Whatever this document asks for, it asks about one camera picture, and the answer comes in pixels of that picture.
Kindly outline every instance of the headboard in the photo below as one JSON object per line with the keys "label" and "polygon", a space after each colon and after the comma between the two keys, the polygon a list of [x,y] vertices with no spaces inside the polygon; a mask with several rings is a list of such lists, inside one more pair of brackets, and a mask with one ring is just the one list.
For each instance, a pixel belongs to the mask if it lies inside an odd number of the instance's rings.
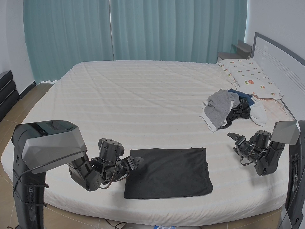
{"label": "headboard", "polygon": [[296,120],[305,120],[305,60],[256,32],[251,57],[283,94],[282,102]]}

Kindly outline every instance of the pillowcase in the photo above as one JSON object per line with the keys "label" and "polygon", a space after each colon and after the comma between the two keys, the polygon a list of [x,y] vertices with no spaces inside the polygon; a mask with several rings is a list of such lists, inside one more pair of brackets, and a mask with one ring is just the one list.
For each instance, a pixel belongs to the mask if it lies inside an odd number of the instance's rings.
{"label": "pillowcase", "polygon": [[224,59],[217,64],[233,78],[237,90],[258,98],[281,99],[275,83],[266,76],[254,59]]}

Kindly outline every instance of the bed sheet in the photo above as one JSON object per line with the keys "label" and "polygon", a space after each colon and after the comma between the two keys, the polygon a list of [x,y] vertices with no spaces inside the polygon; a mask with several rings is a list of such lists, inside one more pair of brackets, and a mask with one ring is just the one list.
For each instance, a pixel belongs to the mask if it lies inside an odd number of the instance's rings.
{"label": "bed sheet", "polygon": [[[249,139],[262,127],[237,119],[212,133],[199,115],[202,102],[222,89],[234,88],[217,64],[166,61],[103,61],[75,65],[33,107],[24,123],[51,119],[79,126],[89,158],[98,156],[98,140],[111,138],[125,148],[207,149],[213,184],[200,197],[152,200],[124,199],[125,181],[109,189],[88,192],[69,175],[67,165],[47,172],[44,200],[58,208],[129,223],[208,225],[280,208],[288,187],[288,147],[274,174],[259,177],[253,165],[241,166],[233,151],[235,132]],[[262,100],[272,132],[274,123],[292,120],[275,100]],[[2,154],[2,165],[12,179],[13,144]]]}

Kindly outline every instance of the pile of clothes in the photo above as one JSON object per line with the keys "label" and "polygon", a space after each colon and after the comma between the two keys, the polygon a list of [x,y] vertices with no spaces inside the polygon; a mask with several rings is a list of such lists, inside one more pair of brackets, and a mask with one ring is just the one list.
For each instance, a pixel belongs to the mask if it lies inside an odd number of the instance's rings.
{"label": "pile of clothes", "polygon": [[261,101],[233,89],[220,89],[209,96],[203,102],[202,109],[200,118],[205,120],[212,132],[228,128],[239,117],[251,118],[260,126],[265,126],[267,122],[267,114]]}

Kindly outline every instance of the white wall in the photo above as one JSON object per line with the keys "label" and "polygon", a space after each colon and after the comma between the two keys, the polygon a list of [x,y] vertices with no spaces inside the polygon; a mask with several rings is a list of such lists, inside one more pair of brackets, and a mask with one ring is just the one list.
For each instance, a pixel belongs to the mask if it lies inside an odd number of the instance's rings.
{"label": "white wall", "polygon": [[253,45],[255,32],[305,59],[305,0],[248,0],[247,44]]}
{"label": "white wall", "polygon": [[0,71],[11,70],[21,94],[33,81],[23,27],[23,0],[0,0]]}

